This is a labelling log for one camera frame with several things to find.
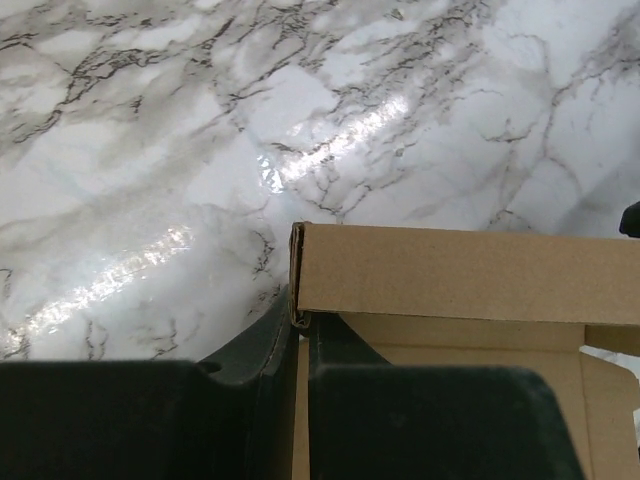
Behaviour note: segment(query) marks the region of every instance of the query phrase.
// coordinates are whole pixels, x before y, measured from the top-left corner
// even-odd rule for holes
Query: black plastic part
[[[631,205],[622,214],[620,233],[631,238],[640,238],[640,202]]]
[[[298,333],[286,302],[200,365],[0,364],[0,478],[289,479]]]
[[[516,368],[394,367],[311,321],[312,480],[583,480],[551,390]]]

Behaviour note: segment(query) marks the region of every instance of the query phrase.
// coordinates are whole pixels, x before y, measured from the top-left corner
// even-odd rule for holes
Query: corrugated cardboard edge
[[[289,238],[289,316],[291,323],[293,323],[295,327],[306,329],[309,327],[309,315],[305,315],[298,310],[304,230],[305,222],[294,223],[291,229],[291,237]]]

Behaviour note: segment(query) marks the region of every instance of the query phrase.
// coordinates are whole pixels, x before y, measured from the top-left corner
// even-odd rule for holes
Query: cardboard box
[[[555,391],[589,480],[640,478],[638,381],[580,353],[640,356],[640,243],[294,225],[294,323],[340,313],[390,362],[516,365]],[[301,349],[294,478],[308,478]]]

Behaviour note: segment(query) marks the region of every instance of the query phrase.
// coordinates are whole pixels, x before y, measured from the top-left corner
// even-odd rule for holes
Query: open box
[[[640,244],[532,234],[297,224],[294,323],[337,312],[398,365],[515,365],[554,390],[585,476],[639,478],[631,372],[583,345],[640,355]],[[308,478],[301,348],[294,479]]]

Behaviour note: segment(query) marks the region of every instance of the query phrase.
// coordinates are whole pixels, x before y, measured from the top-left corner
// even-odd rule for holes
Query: glossy surface
[[[0,358],[202,358],[297,220],[618,236],[636,0],[3,0]]]

